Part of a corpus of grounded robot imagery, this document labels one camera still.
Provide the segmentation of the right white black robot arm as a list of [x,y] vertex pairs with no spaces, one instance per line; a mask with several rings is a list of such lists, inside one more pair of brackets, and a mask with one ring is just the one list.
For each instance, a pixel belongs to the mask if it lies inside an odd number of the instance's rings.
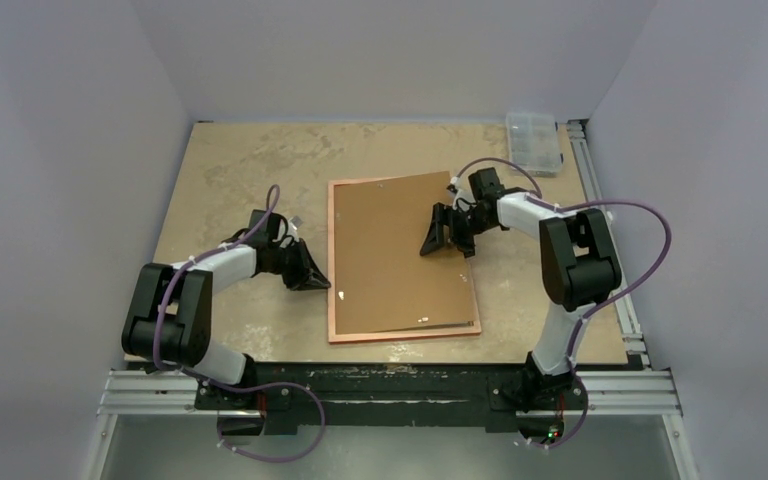
[[564,211],[520,189],[435,204],[419,253],[428,256],[452,246],[470,258],[476,235],[495,228],[520,231],[539,243],[550,305],[512,396],[544,407],[575,384],[577,351],[589,319],[621,284],[618,256],[601,210]]

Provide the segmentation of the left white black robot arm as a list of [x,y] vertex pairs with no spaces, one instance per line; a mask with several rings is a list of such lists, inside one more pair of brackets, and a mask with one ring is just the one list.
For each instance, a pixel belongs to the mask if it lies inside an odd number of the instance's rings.
[[254,360],[212,337],[216,294],[259,274],[276,275],[289,291],[326,290],[331,283],[289,220],[255,210],[247,227],[218,247],[173,264],[148,263],[139,271],[121,334],[121,347],[165,370],[183,367],[219,385],[232,408],[257,399]]

